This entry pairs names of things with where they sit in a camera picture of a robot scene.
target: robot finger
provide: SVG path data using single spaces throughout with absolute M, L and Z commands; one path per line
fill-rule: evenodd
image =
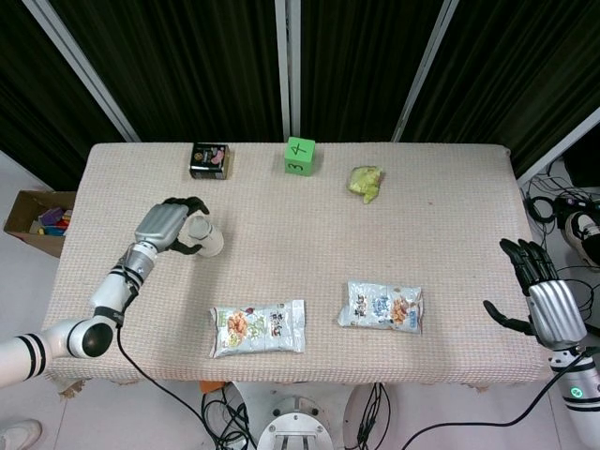
M 552 260 L 548 256 L 548 253 L 535 242 L 525 242 L 522 239 L 518 240 L 518 243 L 524 248 L 529 255 L 532 257 L 538 273 L 541 276 L 541 281 L 551 281 L 552 279 L 558 279 L 558 274 L 554 268 Z
M 515 275 L 517 275 L 523 294 L 529 296 L 529 288 L 533 284 L 539 283 L 541 279 L 533 259 L 527 250 L 508 239 L 500 241 L 500 248 L 508 255 L 510 262 L 515 267 Z
M 519 333 L 524 333 L 527 336 L 533 336 L 533 329 L 529 322 L 520 321 L 519 319 L 508 319 L 489 300 L 484 300 L 484 308 L 486 309 L 487 314 L 489 314 L 489 317 L 504 328 L 519 331 Z
M 206 215 L 210 214 L 204 202 L 198 197 L 187 197 L 186 199 L 176 199 L 171 197 L 170 199 L 165 200 L 163 203 L 176 203 L 187 206 L 188 217 L 194 214 L 196 211 L 202 211 Z
M 197 253 L 198 250 L 200 250 L 202 247 L 203 246 L 201 246 L 200 244 L 197 244 L 193 247 L 188 247 L 181 241 L 179 241 L 179 239 L 175 239 L 169 246 L 168 250 L 177 251 L 183 255 L 193 255 L 194 253 Z

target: white plastic cup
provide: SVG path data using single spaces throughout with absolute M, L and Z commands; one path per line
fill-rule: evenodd
M 191 219 L 187 234 L 202 245 L 202 248 L 198 251 L 201 256 L 210 258 L 218 255 L 223 249 L 223 233 L 203 216 L 196 216 Z

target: chip bag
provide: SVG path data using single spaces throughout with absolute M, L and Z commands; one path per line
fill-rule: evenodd
M 341 326 L 392 329 L 421 333 L 423 330 L 421 288 L 348 282 L 348 304 L 337 317 Z
M 217 334 L 210 355 L 289 351 L 305 347 L 304 300 L 261 307 L 213 307 Z

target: snack bag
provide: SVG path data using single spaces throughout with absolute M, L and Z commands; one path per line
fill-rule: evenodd
M 383 169 L 375 166 L 355 167 L 350 173 L 348 190 L 363 196 L 363 203 L 370 203 L 379 195 Z
M 217 329 L 210 355 L 289 351 L 305 347 L 304 300 L 266 307 L 213 307 Z
M 348 305 L 337 316 L 341 326 L 422 332 L 421 288 L 348 282 Z

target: green light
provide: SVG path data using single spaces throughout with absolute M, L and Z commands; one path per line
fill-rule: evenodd
M 571 388 L 571 395 L 573 397 L 575 397 L 575 398 L 582 398 L 583 397 L 583 392 L 578 387 L 572 387 Z

